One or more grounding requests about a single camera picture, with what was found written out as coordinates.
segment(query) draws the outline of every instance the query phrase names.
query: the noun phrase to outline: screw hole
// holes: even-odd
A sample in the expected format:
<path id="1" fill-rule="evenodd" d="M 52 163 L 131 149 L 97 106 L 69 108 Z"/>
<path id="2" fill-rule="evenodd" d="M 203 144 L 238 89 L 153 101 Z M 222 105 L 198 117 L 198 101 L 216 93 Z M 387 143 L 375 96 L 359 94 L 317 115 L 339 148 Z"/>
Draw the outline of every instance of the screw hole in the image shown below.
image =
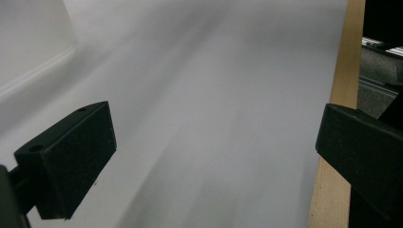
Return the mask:
<path id="1" fill-rule="evenodd" d="M 33 147 L 31 147 L 31 148 L 29 149 L 29 152 L 36 152 L 36 151 L 41 150 L 42 148 L 44 148 L 43 145 L 34 145 Z"/>

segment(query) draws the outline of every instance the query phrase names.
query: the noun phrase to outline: wooden plank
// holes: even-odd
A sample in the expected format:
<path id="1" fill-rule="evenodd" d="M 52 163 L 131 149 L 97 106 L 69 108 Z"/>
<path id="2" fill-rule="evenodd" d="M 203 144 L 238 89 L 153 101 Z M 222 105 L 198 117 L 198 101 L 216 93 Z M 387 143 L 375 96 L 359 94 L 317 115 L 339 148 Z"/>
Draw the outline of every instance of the wooden plank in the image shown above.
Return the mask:
<path id="1" fill-rule="evenodd" d="M 338 49 L 330 103 L 356 108 L 365 0 L 349 0 Z M 350 184 L 321 157 L 308 227 L 348 227 Z"/>

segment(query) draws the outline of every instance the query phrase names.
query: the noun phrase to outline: wooden board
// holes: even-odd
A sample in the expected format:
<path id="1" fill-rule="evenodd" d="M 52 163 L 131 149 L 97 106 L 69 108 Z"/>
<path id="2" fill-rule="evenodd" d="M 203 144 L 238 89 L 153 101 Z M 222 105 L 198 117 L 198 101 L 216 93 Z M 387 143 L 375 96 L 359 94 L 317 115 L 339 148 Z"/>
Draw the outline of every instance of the wooden board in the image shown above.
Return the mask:
<path id="1" fill-rule="evenodd" d="M 356 108 L 365 0 L 349 0 L 330 103 Z M 308 227 L 348 227 L 350 184 L 319 158 Z"/>

